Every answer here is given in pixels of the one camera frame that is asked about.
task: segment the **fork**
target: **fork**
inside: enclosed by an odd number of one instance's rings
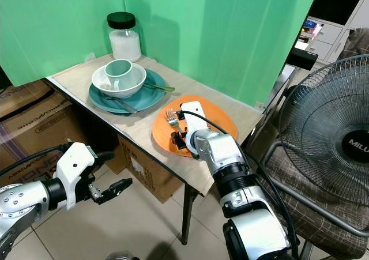
[[[182,129],[179,127],[178,119],[175,116],[175,112],[173,112],[173,109],[167,109],[165,111],[167,121],[171,127],[175,127],[180,133],[183,133]]]

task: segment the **fan grille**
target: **fan grille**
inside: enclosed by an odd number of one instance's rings
[[[296,168],[325,191],[360,205],[369,205],[368,108],[369,55],[362,55],[310,74],[286,99],[280,120],[280,138]],[[360,142],[350,138],[353,132]],[[345,137],[361,158],[344,149]]]

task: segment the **drawer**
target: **drawer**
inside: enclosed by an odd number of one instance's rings
[[[321,31],[319,32],[318,36],[315,38],[316,40],[319,40],[319,41],[322,41],[328,44],[333,44],[342,31],[342,28],[337,27],[335,25],[325,24],[322,21],[316,21],[310,18],[309,20],[314,21],[318,24],[324,25]]]
[[[317,39],[314,39],[310,48],[308,48],[307,50],[309,52],[317,54],[319,59],[324,60],[331,48],[332,48],[331,44],[327,44]]]

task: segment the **wooden table top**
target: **wooden table top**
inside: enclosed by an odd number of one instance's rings
[[[161,75],[168,86],[174,86],[174,92],[167,92],[163,99],[153,107],[128,116],[115,115],[95,106],[88,96],[93,72],[114,60],[105,55],[94,60],[75,65],[57,74],[49,76],[49,82],[72,97],[90,112],[109,123],[120,135],[131,139],[145,150],[164,168],[206,195],[213,184],[206,162],[182,157],[165,151],[153,140],[151,128],[160,110],[172,100],[183,95],[199,95],[221,107],[234,121],[238,129],[237,141],[242,143],[254,126],[262,118],[261,112],[247,104],[239,102],[189,77],[186,77],[154,59],[142,56],[136,63]]]

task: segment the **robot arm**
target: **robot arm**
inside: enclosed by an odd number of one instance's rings
[[[12,184],[0,189],[0,260],[6,258],[18,235],[49,210],[69,210],[77,202],[93,199],[102,204],[118,196],[132,184],[123,179],[100,192],[92,182],[92,171],[114,156],[111,152],[95,154],[75,142],[60,158],[54,178],[45,182]]]
[[[183,103],[182,110],[202,116],[198,101]],[[223,232],[232,260],[287,257],[290,243],[269,206],[255,175],[228,134],[208,129],[206,122],[184,113],[187,123],[186,145],[205,160],[219,191],[224,216],[229,218]]]

